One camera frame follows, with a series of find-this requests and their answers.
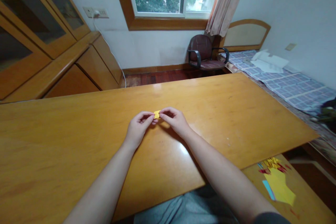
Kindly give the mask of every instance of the table surface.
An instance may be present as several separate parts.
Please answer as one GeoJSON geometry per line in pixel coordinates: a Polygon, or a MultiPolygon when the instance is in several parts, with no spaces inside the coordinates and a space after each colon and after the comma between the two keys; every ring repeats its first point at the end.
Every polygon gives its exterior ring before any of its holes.
{"type": "Polygon", "coordinates": [[[243,173],[251,180],[261,194],[287,219],[291,224],[335,224],[336,216],[314,193],[299,173],[285,159],[283,155],[277,155],[283,166],[288,165],[290,169],[286,172],[286,184],[295,195],[294,205],[272,201],[263,184],[265,176],[258,172],[257,164],[243,169],[243,173]]]}
{"type": "MultiPolygon", "coordinates": [[[[141,110],[173,106],[240,169],[318,135],[242,73],[0,106],[2,223],[60,223],[120,147],[141,110]]],[[[134,155],[114,220],[204,185],[165,122],[134,155]]]]}

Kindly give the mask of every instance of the bed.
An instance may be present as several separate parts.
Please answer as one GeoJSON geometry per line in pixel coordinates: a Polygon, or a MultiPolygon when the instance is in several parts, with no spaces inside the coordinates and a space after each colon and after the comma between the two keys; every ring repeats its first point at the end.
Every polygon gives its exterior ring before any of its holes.
{"type": "MultiPolygon", "coordinates": [[[[270,25],[255,19],[231,23],[226,36],[214,40],[214,47],[226,47],[230,51],[230,59],[224,71],[243,72],[313,128],[320,137],[309,144],[336,167],[336,135],[323,125],[310,120],[313,115],[319,113],[324,102],[335,98],[336,91],[302,73],[287,70],[284,70],[283,74],[264,73],[247,63],[248,59],[261,49],[270,29],[270,25]]],[[[217,57],[218,60],[225,60],[225,54],[220,51],[217,57]]]]}

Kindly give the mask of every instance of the hand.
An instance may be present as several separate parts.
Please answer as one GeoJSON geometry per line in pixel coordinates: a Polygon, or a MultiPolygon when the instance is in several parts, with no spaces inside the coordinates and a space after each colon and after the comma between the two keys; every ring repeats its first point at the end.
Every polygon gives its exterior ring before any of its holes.
{"type": "Polygon", "coordinates": [[[187,123],[187,120],[184,117],[183,113],[176,108],[164,108],[159,112],[159,114],[160,117],[164,121],[166,121],[173,128],[173,130],[182,138],[184,138],[185,134],[192,130],[187,123]]]}
{"type": "Polygon", "coordinates": [[[155,125],[157,122],[158,120],[154,119],[154,113],[152,112],[142,111],[137,114],[128,125],[123,145],[135,151],[139,147],[149,125],[155,125]]]}

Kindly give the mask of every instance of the wooden floor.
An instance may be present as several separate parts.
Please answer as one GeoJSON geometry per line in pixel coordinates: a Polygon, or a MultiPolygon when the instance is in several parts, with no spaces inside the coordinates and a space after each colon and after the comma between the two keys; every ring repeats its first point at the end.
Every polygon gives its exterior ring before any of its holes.
{"type": "MultiPolygon", "coordinates": [[[[200,71],[197,69],[173,70],[166,72],[154,72],[143,74],[126,75],[127,87],[142,86],[149,84],[156,84],[170,81],[181,81],[185,79],[194,79],[200,77],[207,77],[212,75],[222,75],[224,72],[218,70],[215,72],[200,71]]],[[[120,85],[122,88],[125,86],[125,80],[122,80],[120,85]]]]}

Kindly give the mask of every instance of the forearm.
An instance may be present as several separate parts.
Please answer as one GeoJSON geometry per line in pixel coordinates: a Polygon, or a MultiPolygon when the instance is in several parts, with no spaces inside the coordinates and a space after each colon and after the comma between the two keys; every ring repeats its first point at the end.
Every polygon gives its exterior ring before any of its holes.
{"type": "Polygon", "coordinates": [[[251,223],[261,212],[277,212],[235,165],[197,133],[190,129],[182,138],[211,186],[242,223],[251,223]]]}
{"type": "Polygon", "coordinates": [[[122,145],[64,223],[110,223],[134,150],[122,145]]]}

